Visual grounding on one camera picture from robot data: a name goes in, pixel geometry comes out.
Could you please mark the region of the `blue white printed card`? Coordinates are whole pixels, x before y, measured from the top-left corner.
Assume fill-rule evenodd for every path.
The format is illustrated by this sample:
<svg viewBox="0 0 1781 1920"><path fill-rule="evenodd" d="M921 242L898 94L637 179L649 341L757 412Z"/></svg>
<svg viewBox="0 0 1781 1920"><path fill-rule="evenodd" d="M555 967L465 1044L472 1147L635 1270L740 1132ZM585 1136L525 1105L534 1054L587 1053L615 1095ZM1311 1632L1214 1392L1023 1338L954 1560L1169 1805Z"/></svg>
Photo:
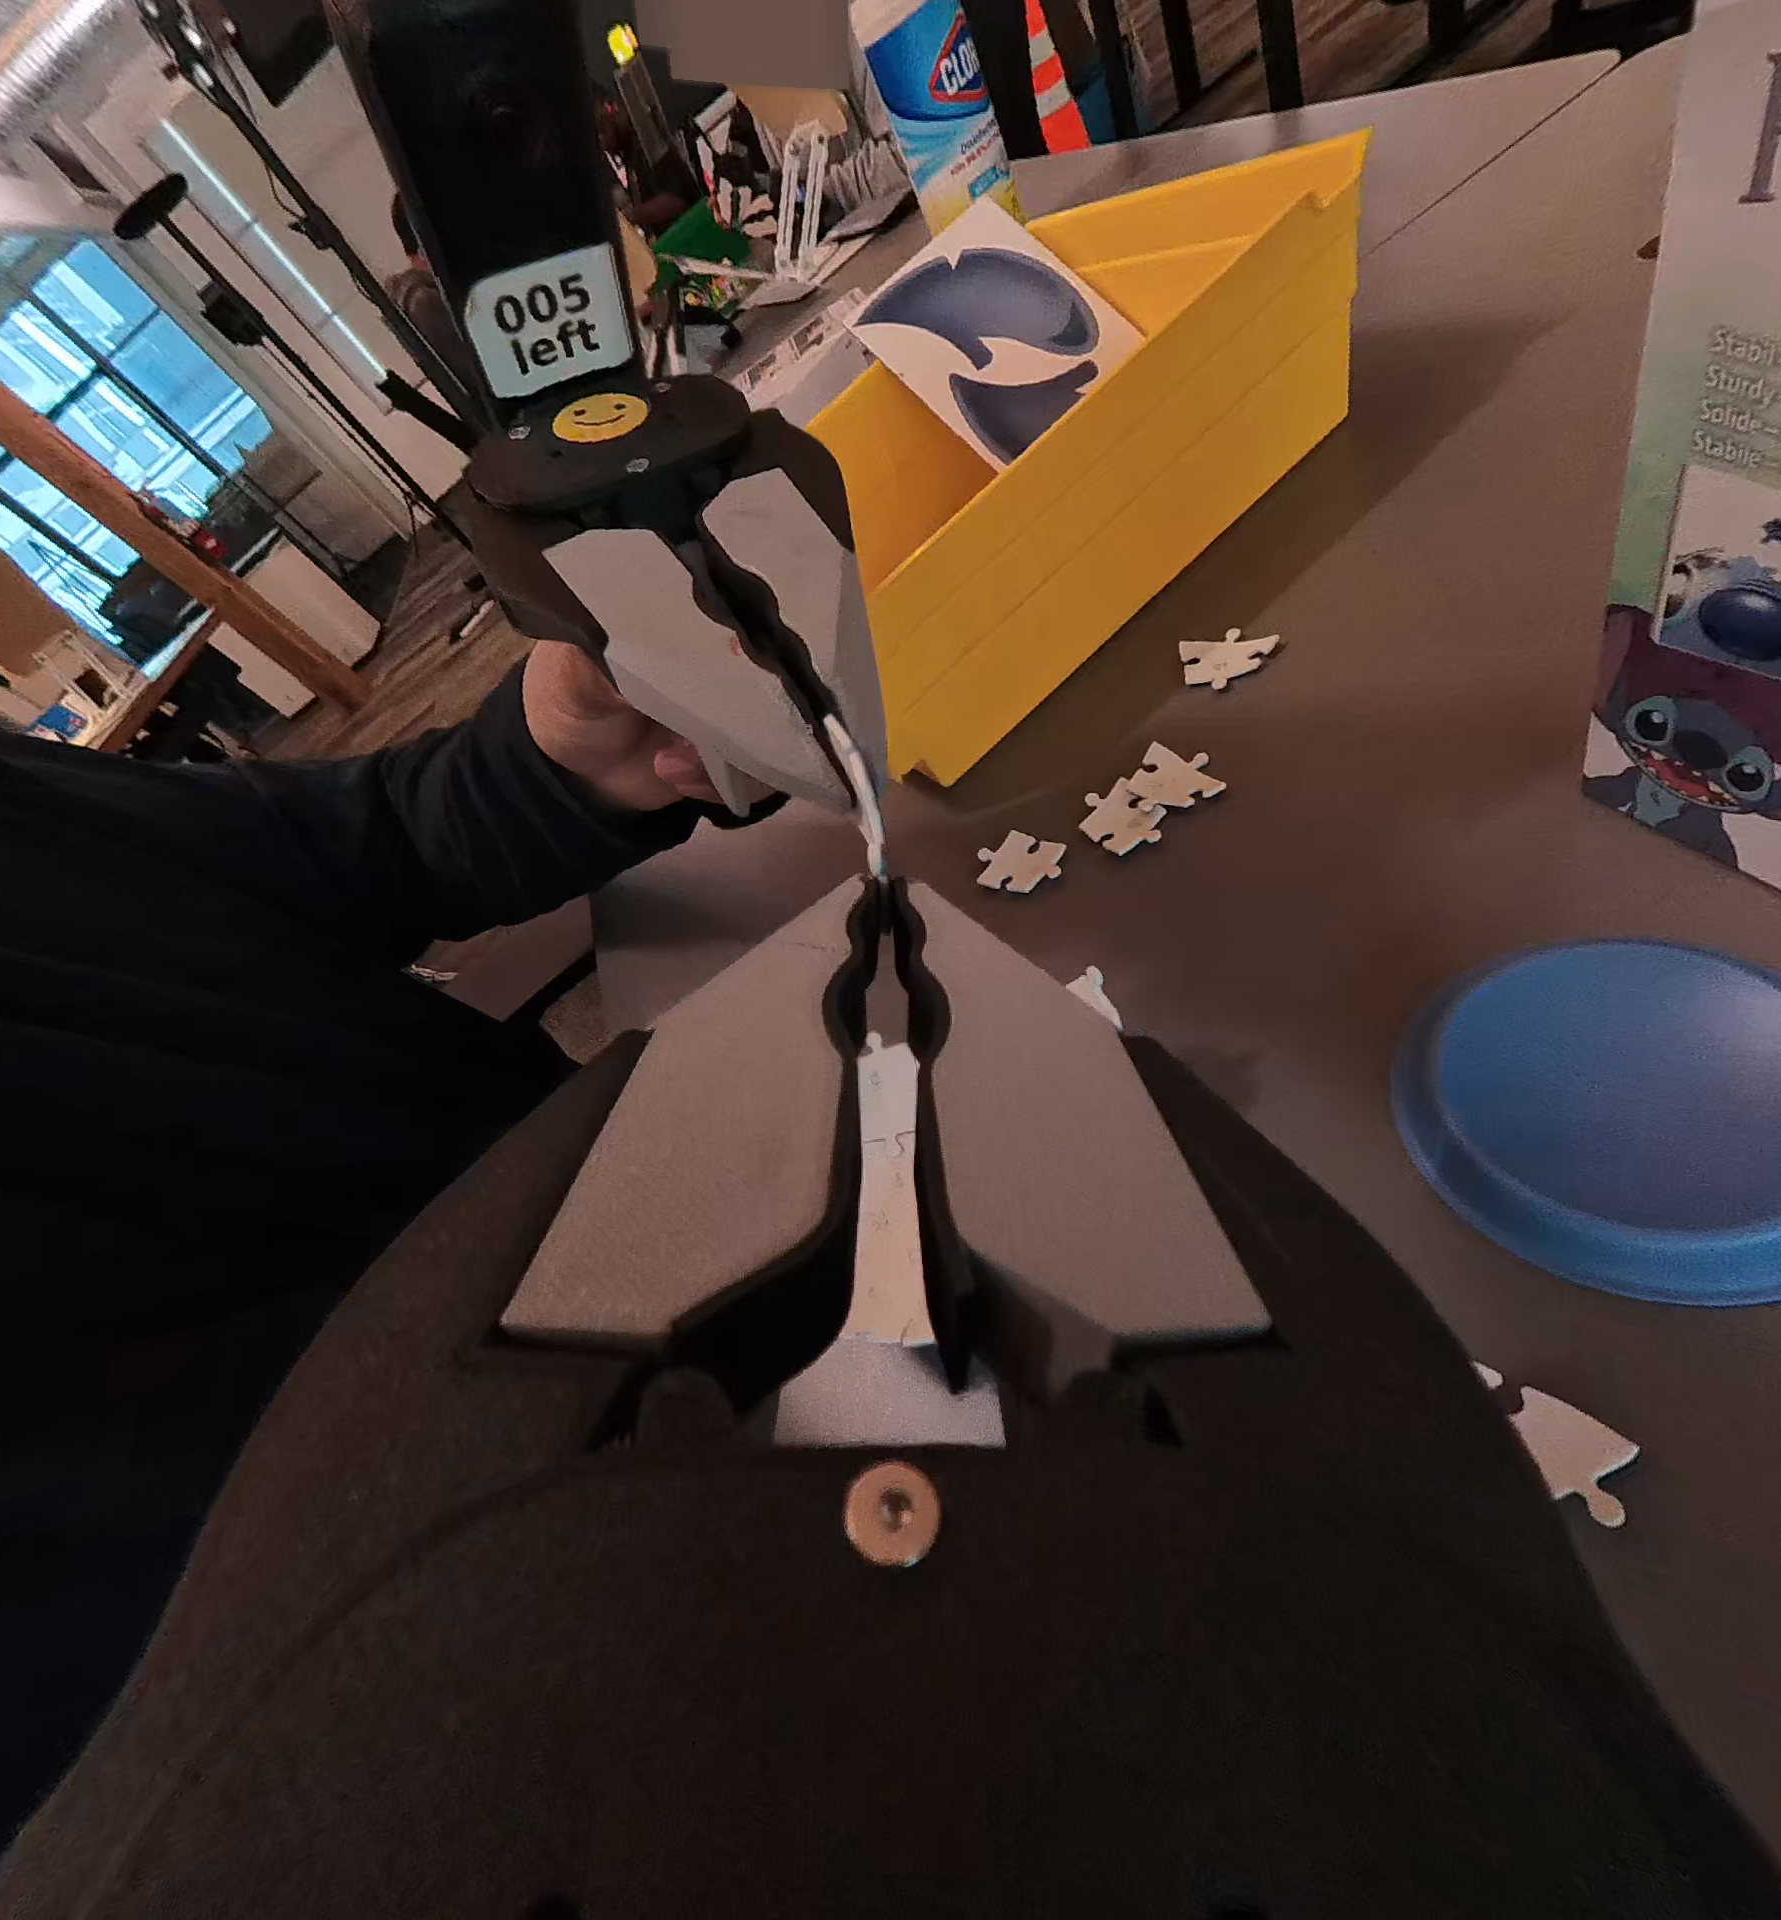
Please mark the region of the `blue white printed card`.
<svg viewBox="0 0 1781 1920"><path fill-rule="evenodd" d="M993 470L1142 346L1142 329L996 198L976 198L845 326Z"/></svg>

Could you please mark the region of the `blue round plastic stand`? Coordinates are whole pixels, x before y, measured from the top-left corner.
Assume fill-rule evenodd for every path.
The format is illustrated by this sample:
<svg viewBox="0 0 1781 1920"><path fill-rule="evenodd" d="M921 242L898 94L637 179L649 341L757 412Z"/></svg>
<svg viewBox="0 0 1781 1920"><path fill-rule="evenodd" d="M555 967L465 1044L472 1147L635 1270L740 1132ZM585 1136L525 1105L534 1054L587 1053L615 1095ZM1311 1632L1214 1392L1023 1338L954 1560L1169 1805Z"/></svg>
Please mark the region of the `blue round plastic stand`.
<svg viewBox="0 0 1781 1920"><path fill-rule="evenodd" d="M1392 1111L1442 1204L1637 1302L1781 1305L1781 972L1650 940L1524 947L1413 1017Z"/></svg>

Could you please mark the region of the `orange traffic cone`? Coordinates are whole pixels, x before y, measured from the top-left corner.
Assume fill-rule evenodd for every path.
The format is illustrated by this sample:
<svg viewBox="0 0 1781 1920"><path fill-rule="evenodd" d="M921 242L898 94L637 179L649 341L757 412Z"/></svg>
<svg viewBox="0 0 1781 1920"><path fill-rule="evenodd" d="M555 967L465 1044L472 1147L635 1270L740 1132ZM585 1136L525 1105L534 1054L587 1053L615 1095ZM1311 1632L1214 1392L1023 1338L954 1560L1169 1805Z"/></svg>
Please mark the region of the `orange traffic cone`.
<svg viewBox="0 0 1781 1920"><path fill-rule="evenodd" d="M1051 32L1045 4L1036 0L1023 1L1023 17L1029 29L1033 102L1047 153L1063 156L1086 152L1092 146L1090 132Z"/></svg>

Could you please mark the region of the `white assembled puzzle ball section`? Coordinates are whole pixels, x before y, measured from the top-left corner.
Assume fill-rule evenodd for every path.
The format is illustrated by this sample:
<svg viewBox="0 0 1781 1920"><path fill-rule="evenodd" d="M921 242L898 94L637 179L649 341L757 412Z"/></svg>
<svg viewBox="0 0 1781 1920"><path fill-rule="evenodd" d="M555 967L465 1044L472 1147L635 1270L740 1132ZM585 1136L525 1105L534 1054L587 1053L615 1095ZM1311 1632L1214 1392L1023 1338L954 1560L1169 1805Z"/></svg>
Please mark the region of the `white assembled puzzle ball section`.
<svg viewBox="0 0 1781 1920"><path fill-rule="evenodd" d="M871 1032L858 1058L861 1188L845 1336L887 1345L934 1343L916 1188L918 1060Z"/></svg>

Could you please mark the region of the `printed cardboard puzzle box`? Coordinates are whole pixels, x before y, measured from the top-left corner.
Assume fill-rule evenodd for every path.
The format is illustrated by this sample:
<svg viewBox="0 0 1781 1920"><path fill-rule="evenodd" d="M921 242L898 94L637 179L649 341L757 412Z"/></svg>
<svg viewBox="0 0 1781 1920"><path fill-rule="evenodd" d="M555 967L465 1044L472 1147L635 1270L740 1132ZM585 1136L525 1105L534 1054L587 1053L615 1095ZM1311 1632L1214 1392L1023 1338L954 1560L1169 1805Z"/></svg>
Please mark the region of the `printed cardboard puzzle box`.
<svg viewBox="0 0 1781 1920"><path fill-rule="evenodd" d="M1582 774L1781 891L1781 1L1684 37Z"/></svg>

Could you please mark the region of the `white cardboard box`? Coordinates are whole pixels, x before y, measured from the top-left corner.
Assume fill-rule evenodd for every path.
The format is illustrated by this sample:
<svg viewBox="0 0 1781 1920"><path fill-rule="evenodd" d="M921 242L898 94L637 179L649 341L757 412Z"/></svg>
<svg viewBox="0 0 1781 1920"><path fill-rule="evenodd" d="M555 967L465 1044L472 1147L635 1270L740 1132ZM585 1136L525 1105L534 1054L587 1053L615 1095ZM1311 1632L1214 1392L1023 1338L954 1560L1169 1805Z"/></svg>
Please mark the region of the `white cardboard box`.
<svg viewBox="0 0 1781 1920"><path fill-rule="evenodd" d="M806 424L872 367L850 320L927 239L925 220L911 206L875 233L843 242L802 297L749 309L739 320L739 343L719 349L713 373L753 406Z"/></svg>

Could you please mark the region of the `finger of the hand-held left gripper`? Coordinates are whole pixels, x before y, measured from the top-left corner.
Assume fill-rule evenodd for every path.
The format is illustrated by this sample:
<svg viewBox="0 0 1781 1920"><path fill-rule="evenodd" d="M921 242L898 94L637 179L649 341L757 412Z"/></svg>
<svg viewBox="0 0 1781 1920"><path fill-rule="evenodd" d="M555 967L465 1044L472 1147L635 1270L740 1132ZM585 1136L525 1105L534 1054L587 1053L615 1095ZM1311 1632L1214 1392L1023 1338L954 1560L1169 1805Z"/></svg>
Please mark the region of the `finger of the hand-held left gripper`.
<svg viewBox="0 0 1781 1920"><path fill-rule="evenodd" d="M835 467L759 467L699 511L713 582L747 652L806 724L813 755L835 764L830 722L888 768L888 734L861 563Z"/></svg>
<svg viewBox="0 0 1781 1920"><path fill-rule="evenodd" d="M733 815L765 796L852 813L847 782L783 681L744 652L727 615L706 609L694 572L659 534L581 531L541 558L600 636L617 691L695 748Z"/></svg>

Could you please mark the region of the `large window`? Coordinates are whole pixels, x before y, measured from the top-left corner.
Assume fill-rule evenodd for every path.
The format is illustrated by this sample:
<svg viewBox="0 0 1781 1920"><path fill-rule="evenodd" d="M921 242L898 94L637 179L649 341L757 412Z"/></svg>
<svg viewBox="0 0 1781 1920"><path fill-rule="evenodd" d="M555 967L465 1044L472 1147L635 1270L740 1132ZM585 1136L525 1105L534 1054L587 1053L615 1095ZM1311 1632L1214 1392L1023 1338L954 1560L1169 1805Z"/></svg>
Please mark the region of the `large window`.
<svg viewBox="0 0 1781 1920"><path fill-rule="evenodd" d="M244 467L273 424L236 377L97 242L0 237L0 381L220 559L278 522ZM0 549L91 633L136 661L197 603L0 445Z"/></svg>

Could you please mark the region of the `silver ventilation duct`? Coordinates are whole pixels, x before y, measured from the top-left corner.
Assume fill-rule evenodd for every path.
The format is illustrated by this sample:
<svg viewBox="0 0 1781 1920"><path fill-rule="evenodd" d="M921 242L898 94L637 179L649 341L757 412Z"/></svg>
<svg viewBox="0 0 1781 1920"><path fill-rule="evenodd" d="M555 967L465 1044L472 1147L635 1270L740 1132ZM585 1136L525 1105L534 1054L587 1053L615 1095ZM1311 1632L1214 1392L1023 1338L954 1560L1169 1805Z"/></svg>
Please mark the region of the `silver ventilation duct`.
<svg viewBox="0 0 1781 1920"><path fill-rule="evenodd" d="M0 1L0 156L98 107L157 52L138 1Z"/></svg>

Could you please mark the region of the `person's left forearm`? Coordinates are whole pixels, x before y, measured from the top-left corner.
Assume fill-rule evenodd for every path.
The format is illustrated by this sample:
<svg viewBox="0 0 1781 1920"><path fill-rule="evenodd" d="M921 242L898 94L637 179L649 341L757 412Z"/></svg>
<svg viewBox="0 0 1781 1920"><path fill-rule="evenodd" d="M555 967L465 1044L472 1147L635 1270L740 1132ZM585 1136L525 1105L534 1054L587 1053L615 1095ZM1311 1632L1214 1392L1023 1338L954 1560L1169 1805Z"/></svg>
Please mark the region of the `person's left forearm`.
<svg viewBox="0 0 1781 1920"><path fill-rule="evenodd" d="M597 800L531 738L523 664L469 718L343 759L162 763L0 734L0 963L114 967L210 920L402 967L730 823Z"/></svg>

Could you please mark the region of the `wipes canister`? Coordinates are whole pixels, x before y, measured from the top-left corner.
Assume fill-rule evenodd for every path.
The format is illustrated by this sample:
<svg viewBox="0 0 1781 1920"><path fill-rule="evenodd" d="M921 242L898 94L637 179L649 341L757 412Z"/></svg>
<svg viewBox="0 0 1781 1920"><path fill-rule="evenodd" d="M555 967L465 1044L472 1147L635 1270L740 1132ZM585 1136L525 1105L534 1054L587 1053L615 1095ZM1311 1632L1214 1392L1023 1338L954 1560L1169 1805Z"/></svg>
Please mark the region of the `wipes canister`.
<svg viewBox="0 0 1781 1920"><path fill-rule="evenodd" d="M850 27L920 209L942 233L976 200L1021 202L989 83L958 1L850 1Z"/></svg>

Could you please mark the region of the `yellow plastic bin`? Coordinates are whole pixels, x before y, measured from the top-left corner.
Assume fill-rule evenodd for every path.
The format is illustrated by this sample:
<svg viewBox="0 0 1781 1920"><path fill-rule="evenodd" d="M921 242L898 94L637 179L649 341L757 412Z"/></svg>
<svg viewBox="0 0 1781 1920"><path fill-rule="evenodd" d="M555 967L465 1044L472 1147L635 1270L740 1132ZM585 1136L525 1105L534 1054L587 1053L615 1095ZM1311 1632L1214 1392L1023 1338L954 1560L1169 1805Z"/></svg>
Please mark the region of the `yellow plastic bin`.
<svg viewBox="0 0 1781 1920"><path fill-rule="evenodd" d="M962 777L1347 418L1371 142L1030 221L1142 345L1005 473L891 372L808 421L850 495L893 777Z"/></svg>

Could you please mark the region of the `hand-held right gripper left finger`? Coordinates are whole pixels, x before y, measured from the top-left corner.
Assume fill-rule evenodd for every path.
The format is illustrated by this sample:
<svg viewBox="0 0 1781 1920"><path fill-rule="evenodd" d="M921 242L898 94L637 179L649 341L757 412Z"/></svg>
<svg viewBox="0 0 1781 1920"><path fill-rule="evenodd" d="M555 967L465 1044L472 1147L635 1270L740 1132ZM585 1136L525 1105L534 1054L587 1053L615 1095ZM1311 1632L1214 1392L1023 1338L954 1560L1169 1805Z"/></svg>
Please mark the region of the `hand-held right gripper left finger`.
<svg viewBox="0 0 1781 1920"><path fill-rule="evenodd" d="M876 879L843 879L662 1013L503 1336L702 1373L739 1411L834 1343L853 1291L882 909Z"/></svg>

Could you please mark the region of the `person's left hand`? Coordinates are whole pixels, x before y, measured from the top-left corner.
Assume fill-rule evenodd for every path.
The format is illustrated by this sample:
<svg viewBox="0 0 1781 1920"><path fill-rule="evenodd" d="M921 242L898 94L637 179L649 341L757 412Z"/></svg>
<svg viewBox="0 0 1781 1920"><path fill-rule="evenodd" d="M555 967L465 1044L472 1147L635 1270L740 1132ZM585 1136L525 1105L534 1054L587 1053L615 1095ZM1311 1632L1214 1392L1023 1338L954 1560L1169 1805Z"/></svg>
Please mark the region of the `person's left hand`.
<svg viewBox="0 0 1781 1920"><path fill-rule="evenodd" d="M583 648L538 639L520 691L541 755L603 803L624 813L721 803L695 745L635 708Z"/></svg>

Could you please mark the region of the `wooden beam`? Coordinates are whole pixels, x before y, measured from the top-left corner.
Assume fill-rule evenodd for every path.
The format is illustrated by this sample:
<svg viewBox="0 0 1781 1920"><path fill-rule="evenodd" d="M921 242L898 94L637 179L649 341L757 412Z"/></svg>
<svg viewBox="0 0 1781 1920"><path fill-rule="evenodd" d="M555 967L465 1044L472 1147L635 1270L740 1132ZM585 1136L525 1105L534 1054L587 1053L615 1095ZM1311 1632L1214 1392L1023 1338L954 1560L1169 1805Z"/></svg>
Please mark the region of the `wooden beam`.
<svg viewBox="0 0 1781 1920"><path fill-rule="evenodd" d="M353 667L307 636L288 612L279 612L236 572L190 549L141 506L138 492L123 485L109 467L98 466L3 380L0 446L33 467L311 693L344 712L355 712L368 701L368 685Z"/></svg>

